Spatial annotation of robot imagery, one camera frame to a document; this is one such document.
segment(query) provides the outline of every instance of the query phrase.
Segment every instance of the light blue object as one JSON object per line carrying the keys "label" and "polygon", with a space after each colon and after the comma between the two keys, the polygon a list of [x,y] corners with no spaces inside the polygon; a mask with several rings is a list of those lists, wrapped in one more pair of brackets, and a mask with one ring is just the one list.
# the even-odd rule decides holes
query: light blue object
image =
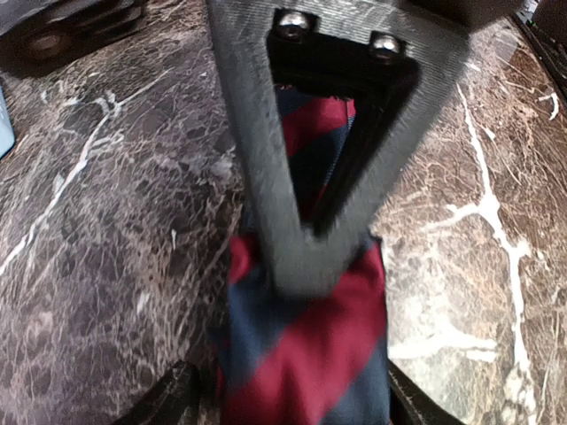
{"label": "light blue object", "polygon": [[4,100],[4,93],[0,89],[0,158],[3,157],[13,147],[16,136],[12,129],[8,108]]}

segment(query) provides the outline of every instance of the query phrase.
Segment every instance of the marble surface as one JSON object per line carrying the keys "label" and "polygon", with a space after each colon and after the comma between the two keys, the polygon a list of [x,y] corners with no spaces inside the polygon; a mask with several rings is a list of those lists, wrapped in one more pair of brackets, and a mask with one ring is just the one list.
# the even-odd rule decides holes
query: marble surface
{"label": "marble surface", "polygon": [[[3,425],[111,423],[178,359],[207,378],[244,195],[204,15],[156,0],[140,35],[4,77]],[[565,110],[506,20],[473,46],[373,225],[390,356],[466,423],[564,424]]]}

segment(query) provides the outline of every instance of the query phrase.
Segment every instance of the marble table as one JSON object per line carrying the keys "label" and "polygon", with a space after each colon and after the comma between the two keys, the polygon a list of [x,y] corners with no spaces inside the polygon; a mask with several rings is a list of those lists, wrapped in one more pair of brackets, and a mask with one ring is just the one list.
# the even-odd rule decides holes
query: marble table
{"label": "marble table", "polygon": [[[390,356],[465,423],[565,424],[567,118],[510,23],[473,46],[373,224]],[[111,423],[178,359],[207,378],[244,195],[202,3],[3,86],[0,423]]]}

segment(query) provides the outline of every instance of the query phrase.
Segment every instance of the red stripe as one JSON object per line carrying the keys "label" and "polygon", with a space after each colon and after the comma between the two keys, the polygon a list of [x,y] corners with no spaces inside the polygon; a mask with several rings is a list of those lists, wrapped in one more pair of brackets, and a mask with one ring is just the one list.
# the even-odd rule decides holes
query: red stripe
{"label": "red stripe", "polygon": [[258,239],[254,235],[233,237],[230,239],[229,285],[243,279],[258,263],[260,254]]}
{"label": "red stripe", "polygon": [[327,133],[343,127],[354,116],[354,102],[333,97],[316,97],[282,118],[288,157]]}
{"label": "red stripe", "polygon": [[329,298],[284,331],[251,381],[226,398],[221,423],[319,423],[368,364],[385,324],[384,269],[375,246]]}

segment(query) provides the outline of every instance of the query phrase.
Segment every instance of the red and blue striped fabric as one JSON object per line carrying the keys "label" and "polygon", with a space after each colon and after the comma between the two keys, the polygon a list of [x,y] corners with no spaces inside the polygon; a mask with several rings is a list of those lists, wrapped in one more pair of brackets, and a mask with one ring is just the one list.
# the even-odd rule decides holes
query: red and blue striped fabric
{"label": "red and blue striped fabric", "polygon": [[[352,124],[352,102],[278,93],[290,169],[307,219]],[[283,299],[267,285],[250,226],[230,244],[229,325],[213,332],[223,425],[388,423],[384,266],[369,237],[324,299]]]}

